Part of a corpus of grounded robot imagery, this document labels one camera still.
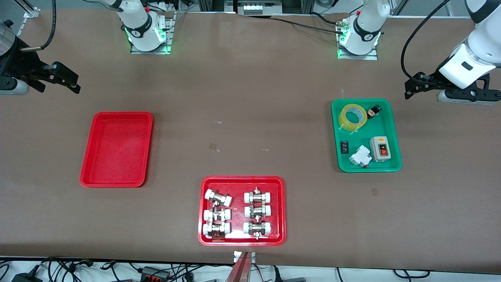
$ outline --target brown table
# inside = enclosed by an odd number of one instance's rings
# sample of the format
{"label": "brown table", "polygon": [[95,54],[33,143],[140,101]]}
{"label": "brown table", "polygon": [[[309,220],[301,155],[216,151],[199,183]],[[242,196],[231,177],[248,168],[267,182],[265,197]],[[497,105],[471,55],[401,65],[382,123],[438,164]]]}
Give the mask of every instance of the brown table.
{"label": "brown table", "polygon": [[[32,46],[49,34],[43,12],[22,34]],[[58,11],[54,40],[39,54],[77,72],[82,92],[48,85],[0,97],[1,254],[229,263],[234,250],[251,249],[261,264],[500,272],[500,107],[438,103],[435,92],[404,100],[400,52],[420,21],[389,19],[371,62],[338,60],[331,34],[188,14],[172,54],[140,56],[129,55],[115,13]],[[432,72],[472,28],[430,20],[408,50],[409,72]],[[501,87],[499,72],[491,86]],[[340,171],[330,104],[356,97],[391,102],[401,171]],[[147,181],[83,188],[92,117],[113,110],[155,117]],[[207,175],[283,177],[285,244],[200,245]]]}

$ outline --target tape roll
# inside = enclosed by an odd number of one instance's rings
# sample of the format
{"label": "tape roll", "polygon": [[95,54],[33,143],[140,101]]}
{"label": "tape roll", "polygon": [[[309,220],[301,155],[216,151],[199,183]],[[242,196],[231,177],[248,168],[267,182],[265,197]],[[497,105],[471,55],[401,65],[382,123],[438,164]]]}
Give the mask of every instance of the tape roll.
{"label": "tape roll", "polygon": [[[348,120],[346,117],[346,113],[348,112],[354,113],[357,116],[357,123],[352,123]],[[339,114],[338,121],[342,129],[347,131],[357,131],[367,122],[367,112],[360,105],[348,104],[344,106],[343,110]]]}

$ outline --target white plastic cap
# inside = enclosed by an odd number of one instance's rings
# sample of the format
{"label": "white plastic cap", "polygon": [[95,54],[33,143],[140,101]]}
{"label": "white plastic cap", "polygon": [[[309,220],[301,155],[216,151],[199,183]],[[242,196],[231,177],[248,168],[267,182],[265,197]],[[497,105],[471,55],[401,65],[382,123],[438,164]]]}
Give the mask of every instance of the white plastic cap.
{"label": "white plastic cap", "polygon": [[243,194],[243,202],[248,204],[249,203],[249,193],[244,193]]}
{"label": "white plastic cap", "polygon": [[272,207],[270,205],[265,205],[266,216],[270,216],[272,214]]}
{"label": "white plastic cap", "polygon": [[249,223],[248,222],[243,223],[243,232],[245,234],[249,234]]}
{"label": "white plastic cap", "polygon": [[268,204],[269,202],[271,202],[271,200],[272,200],[272,199],[271,199],[271,197],[270,197],[270,193],[269,193],[269,192],[266,192],[266,193],[265,193],[265,203],[267,203],[267,204]]}
{"label": "white plastic cap", "polygon": [[230,234],[231,233],[231,225],[229,224],[229,222],[226,222],[224,224],[224,233],[225,234]]}
{"label": "white plastic cap", "polygon": [[223,206],[229,207],[232,199],[233,199],[232,197],[226,196],[226,200],[224,201]]}
{"label": "white plastic cap", "polygon": [[243,207],[243,212],[245,213],[245,217],[251,217],[251,207]]}
{"label": "white plastic cap", "polygon": [[270,234],[272,232],[272,225],[269,222],[265,222],[265,234]]}
{"label": "white plastic cap", "polygon": [[209,225],[207,223],[203,224],[203,234],[204,235],[209,235]]}
{"label": "white plastic cap", "polygon": [[212,189],[207,189],[207,192],[205,193],[205,199],[208,200],[210,198],[210,194],[212,193]]}
{"label": "white plastic cap", "polygon": [[225,209],[224,210],[224,219],[225,220],[230,220],[231,219],[231,210],[230,209]]}
{"label": "white plastic cap", "polygon": [[204,220],[209,220],[209,210],[204,210],[203,211],[203,219]]}

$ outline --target empty red tray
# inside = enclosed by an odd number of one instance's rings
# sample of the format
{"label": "empty red tray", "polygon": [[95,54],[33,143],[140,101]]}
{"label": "empty red tray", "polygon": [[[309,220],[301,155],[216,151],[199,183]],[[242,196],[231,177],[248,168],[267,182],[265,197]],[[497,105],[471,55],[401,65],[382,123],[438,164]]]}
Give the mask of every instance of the empty red tray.
{"label": "empty red tray", "polygon": [[[243,201],[243,194],[254,189],[270,193],[272,215],[263,218],[270,222],[272,231],[269,235],[260,237],[259,240],[243,232],[243,223],[249,222],[245,218],[244,207],[249,206]],[[212,203],[205,199],[207,189],[216,190],[219,194],[228,194],[233,197],[229,209],[231,210],[231,233],[223,239],[211,239],[202,233],[203,211],[210,209]],[[286,239],[285,217],[285,183],[278,176],[207,176],[200,187],[200,209],[198,215],[198,241],[204,246],[279,246]]]}
{"label": "empty red tray", "polygon": [[153,115],[147,111],[97,113],[92,120],[80,184],[100,188],[141,186],[152,127]]}

